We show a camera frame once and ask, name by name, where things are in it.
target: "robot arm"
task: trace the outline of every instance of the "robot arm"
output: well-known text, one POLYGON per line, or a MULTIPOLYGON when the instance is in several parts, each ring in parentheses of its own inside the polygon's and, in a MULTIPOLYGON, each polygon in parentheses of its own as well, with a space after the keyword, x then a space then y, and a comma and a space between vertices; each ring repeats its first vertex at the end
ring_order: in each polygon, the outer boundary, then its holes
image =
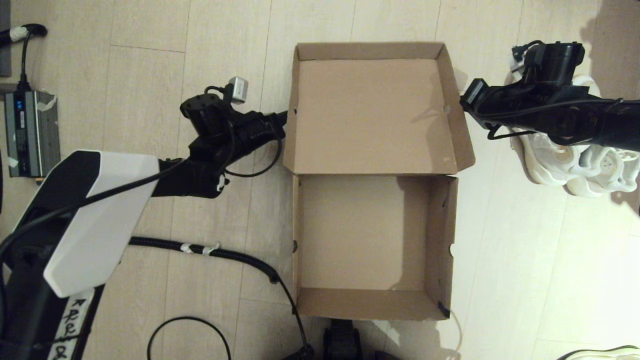
POLYGON ((0 289, 0 359, 80 359, 104 284, 148 199, 213 199, 229 184, 229 164, 272 140, 282 147, 286 113, 239 113, 231 101, 242 94, 222 90, 224 99, 205 93, 180 107, 198 133, 186 160, 76 151, 51 170, 16 230, 92 195, 163 176, 34 227, 0 254, 12 271, 0 289))
POLYGON ((514 47, 522 58, 521 80, 506 86, 488 86, 475 79, 462 96, 463 109, 485 129, 490 140, 500 126, 542 132, 559 145, 595 143, 640 151, 640 102, 601 99, 587 86, 573 86, 575 67, 584 48, 576 42, 544 44, 534 41, 514 47))

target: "shoe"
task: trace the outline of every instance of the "shoe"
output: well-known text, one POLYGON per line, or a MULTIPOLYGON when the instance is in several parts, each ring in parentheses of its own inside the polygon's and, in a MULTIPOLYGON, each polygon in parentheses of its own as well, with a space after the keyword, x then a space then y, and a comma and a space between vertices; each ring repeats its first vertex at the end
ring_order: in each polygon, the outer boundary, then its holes
MULTIPOLYGON (((588 86, 589 94, 600 96, 600 89, 587 75, 576 75, 572 83, 588 86)), ((599 172, 599 161, 580 162, 580 155, 589 145, 563 146, 552 142, 545 133, 520 137, 524 147, 525 165, 531 178, 538 184, 562 186, 578 177, 592 177, 599 172)))
POLYGON ((640 154, 636 151, 591 145, 582 153, 579 162, 592 167, 599 163, 600 172, 595 176, 569 180, 566 185, 574 195, 599 197, 603 193, 633 192, 637 188, 640 154))
POLYGON ((610 350, 576 350, 558 360, 640 360, 640 349, 634 346, 610 350))

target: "open cardboard box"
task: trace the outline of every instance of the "open cardboard box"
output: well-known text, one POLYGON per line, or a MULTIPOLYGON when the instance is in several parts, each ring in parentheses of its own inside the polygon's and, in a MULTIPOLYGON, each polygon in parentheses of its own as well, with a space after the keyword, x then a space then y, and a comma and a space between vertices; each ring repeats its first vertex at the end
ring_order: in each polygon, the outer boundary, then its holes
POLYGON ((292 75, 298 311, 447 318, 458 182, 446 175, 475 159, 446 46, 298 44, 292 75))

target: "wooden floor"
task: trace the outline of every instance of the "wooden floor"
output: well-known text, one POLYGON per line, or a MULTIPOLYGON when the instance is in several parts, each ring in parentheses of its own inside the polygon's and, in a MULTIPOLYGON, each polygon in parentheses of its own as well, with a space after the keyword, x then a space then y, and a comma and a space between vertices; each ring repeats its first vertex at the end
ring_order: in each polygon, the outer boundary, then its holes
MULTIPOLYGON (((241 111, 283 111, 296 42, 437 40, 460 90, 503 84, 512 45, 584 43, 578 73, 603 96, 638 98, 640 3, 633 0, 14 0, 15 25, 41 22, 29 45, 31 84, 59 97, 63 155, 75 149, 186 156, 194 139, 181 101, 232 76, 249 80, 241 111)), ((18 69, 20 46, 13 48, 18 69)), ((509 140, 490 142, 469 118, 477 163, 460 174, 452 310, 444 322, 356 322, 368 359, 555 359, 576 348, 640 344, 636 194, 598 200, 528 180, 509 140)), ((3 164, 5 135, 0 134, 3 164)), ((267 147, 234 165, 251 172, 267 147)), ((4 172, 0 234, 36 186, 4 172)), ((216 200, 152 199, 136 234, 241 250, 291 273, 291 184, 281 165, 233 179, 216 200)), ((127 249, 109 281, 85 359, 143 359, 165 319, 201 316, 238 360, 278 359, 300 346, 291 309, 256 270, 224 260, 127 249)), ((321 353, 326 319, 305 327, 321 353)), ((203 325, 176 323, 154 359, 223 359, 203 325)))

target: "white sneaker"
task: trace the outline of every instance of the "white sneaker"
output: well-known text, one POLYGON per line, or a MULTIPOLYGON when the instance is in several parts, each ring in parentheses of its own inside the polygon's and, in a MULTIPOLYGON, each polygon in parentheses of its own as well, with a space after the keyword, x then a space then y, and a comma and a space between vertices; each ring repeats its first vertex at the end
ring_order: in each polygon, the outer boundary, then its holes
POLYGON ((558 360, 640 360, 640 349, 633 346, 610 350, 578 350, 570 352, 558 360))
MULTIPOLYGON (((588 86, 589 94, 600 96, 600 89, 587 75, 576 75, 572 83, 588 86)), ((524 146, 525 165, 538 184, 562 186, 578 177, 592 177, 600 172, 600 162, 580 162, 580 155, 589 145, 558 145, 545 133, 520 136, 524 146)))
POLYGON ((640 172, 640 154, 636 151, 591 145, 580 158, 585 164, 599 163, 596 176, 576 177, 567 182, 572 194, 583 197, 599 197, 603 193, 633 192, 640 172))

